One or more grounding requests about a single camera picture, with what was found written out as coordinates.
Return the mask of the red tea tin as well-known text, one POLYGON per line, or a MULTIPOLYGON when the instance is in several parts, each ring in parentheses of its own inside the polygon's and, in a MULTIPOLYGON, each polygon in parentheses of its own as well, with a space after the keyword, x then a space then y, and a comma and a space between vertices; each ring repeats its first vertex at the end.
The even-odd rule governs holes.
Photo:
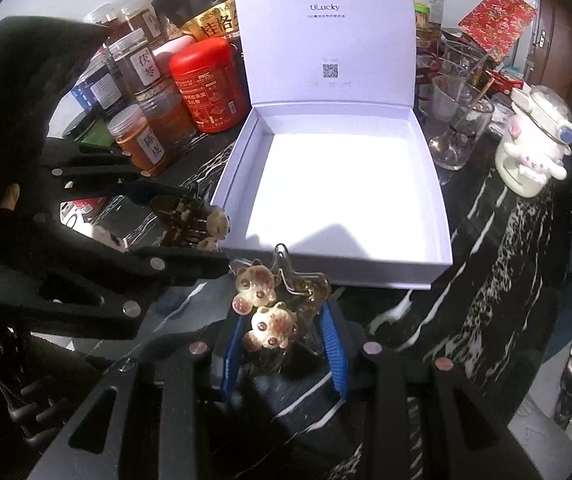
POLYGON ((249 112, 235 53, 226 39, 215 37, 186 47, 169 62, 175 86, 197 128, 204 133, 231 129, 249 112))

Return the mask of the oatmeal black gold bag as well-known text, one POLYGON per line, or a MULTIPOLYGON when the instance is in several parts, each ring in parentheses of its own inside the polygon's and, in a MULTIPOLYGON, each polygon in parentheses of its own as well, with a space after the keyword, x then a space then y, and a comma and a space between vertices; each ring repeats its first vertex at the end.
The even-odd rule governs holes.
POLYGON ((235 0, 152 0, 152 6, 169 40, 239 37, 235 0))

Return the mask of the orange powder plastic jar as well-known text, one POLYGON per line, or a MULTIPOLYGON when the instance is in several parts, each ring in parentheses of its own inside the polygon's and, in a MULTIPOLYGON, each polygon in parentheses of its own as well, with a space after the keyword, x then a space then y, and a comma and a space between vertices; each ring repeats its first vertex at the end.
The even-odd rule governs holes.
POLYGON ((107 128, 121 150, 131 155, 132 164, 139 170, 156 176, 167 167, 167 151, 138 105, 123 108, 109 120, 107 128))

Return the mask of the red patterned gift box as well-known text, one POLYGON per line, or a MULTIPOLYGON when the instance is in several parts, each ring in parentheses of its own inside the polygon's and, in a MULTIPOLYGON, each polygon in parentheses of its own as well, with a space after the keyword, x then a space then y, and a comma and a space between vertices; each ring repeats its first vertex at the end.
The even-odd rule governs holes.
POLYGON ((525 0, 482 0, 458 28, 499 63, 530 26, 536 9, 525 0))

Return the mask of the clear glass with spoon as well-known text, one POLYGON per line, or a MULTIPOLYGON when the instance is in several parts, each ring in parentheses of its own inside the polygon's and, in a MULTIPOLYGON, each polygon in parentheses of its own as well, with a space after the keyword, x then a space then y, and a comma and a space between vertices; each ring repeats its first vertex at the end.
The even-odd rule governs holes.
POLYGON ((490 86, 478 89, 455 76, 433 78, 425 135, 436 166, 457 171, 467 164, 495 110, 487 96, 490 86))

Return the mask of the blue label bottle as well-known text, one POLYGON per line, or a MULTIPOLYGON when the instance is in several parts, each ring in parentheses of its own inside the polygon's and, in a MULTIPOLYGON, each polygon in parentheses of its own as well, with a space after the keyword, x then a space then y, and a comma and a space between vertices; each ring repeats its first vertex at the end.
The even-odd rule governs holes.
POLYGON ((105 61, 92 58, 88 68, 71 89, 82 110, 90 112, 99 107, 104 112, 116 110, 124 103, 123 95, 105 61))

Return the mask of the red label sauce jar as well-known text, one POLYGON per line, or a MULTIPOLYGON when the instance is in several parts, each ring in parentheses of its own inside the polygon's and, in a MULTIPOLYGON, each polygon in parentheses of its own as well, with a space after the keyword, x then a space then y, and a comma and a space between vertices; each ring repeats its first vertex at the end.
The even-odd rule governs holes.
POLYGON ((73 214, 73 212, 80 212, 82 216, 93 218, 102 211, 106 202, 106 197, 91 197, 62 203, 60 205, 60 220, 64 221, 65 218, 73 214))

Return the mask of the bear charm hair clip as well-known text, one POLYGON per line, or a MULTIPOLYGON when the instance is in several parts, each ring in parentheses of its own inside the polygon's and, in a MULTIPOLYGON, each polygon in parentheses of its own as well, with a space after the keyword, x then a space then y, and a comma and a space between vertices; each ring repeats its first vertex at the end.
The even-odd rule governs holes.
POLYGON ((231 264, 235 295, 231 310, 249 320, 243 346, 249 352, 286 353, 294 344, 318 356, 324 351, 316 326, 331 294, 328 278, 295 270, 286 245, 275 246, 270 263, 238 258, 231 264))

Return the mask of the dark herb jar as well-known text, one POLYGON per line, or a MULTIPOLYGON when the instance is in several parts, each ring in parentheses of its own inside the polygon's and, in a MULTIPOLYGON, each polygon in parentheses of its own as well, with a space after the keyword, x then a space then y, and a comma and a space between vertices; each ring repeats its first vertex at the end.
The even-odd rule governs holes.
POLYGON ((146 99, 145 93, 162 80, 143 29, 137 28, 115 41, 109 46, 109 53, 138 101, 146 99))

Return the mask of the white open gift box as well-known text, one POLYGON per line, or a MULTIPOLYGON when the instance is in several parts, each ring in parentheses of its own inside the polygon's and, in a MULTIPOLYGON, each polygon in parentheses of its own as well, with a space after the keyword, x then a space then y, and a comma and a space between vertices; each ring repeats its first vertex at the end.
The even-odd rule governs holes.
POLYGON ((212 200, 233 258, 427 289, 453 262, 414 114, 414 0, 236 0, 251 99, 212 200))

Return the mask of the cinnamoroll white mug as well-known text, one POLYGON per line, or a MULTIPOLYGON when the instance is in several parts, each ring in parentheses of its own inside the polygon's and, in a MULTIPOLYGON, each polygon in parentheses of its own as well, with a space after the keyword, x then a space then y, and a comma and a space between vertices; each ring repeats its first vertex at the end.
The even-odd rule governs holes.
POLYGON ((532 198, 550 179, 568 176, 563 159, 572 154, 572 114, 557 92, 541 84, 512 90, 511 109, 495 167, 512 192, 532 198))

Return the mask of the dark bow hair clip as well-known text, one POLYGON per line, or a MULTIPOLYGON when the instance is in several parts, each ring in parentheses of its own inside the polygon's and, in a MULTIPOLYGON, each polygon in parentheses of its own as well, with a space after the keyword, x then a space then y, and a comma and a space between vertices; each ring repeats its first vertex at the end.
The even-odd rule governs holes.
POLYGON ((220 252, 231 232, 231 221, 219 206, 205 206, 196 198, 158 196, 150 203, 165 229, 160 245, 220 252))

